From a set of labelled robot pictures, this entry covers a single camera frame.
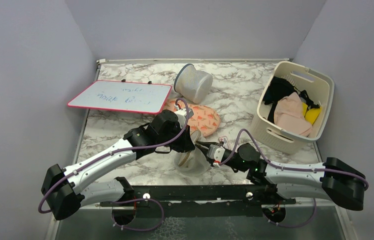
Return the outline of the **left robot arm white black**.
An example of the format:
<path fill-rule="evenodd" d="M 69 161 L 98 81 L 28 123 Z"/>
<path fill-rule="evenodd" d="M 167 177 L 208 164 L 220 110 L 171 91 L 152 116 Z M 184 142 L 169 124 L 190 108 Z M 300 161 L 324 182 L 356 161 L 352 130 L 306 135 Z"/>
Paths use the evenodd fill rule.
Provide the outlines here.
<path fill-rule="evenodd" d="M 188 121 L 191 109 L 176 112 L 163 110 L 152 122 L 130 129 L 108 149 L 77 164 L 60 167 L 54 164 L 46 171 L 38 206 L 42 214 L 52 213 L 63 220 L 89 204 L 116 201 L 126 205 L 132 199 L 132 188 L 123 177 L 97 183 L 96 180 L 110 171 L 155 153 L 158 147 L 186 153 L 195 148 Z"/>

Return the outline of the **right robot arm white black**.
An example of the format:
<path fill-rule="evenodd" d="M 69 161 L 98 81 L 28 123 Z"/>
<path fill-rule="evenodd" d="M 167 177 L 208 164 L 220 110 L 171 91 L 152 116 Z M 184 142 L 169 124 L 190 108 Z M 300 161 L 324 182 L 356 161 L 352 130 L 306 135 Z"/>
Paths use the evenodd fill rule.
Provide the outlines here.
<path fill-rule="evenodd" d="M 264 199 L 274 204 L 278 200 L 294 198 L 324 199 L 336 205 L 361 211 L 367 187 L 363 173 L 335 157 L 325 162 L 298 167 L 294 164 L 267 162 L 249 143 L 236 151 L 226 149 L 215 142 L 196 142 L 213 167 L 223 161 L 234 172 L 244 172 L 251 183 L 264 186 Z"/>

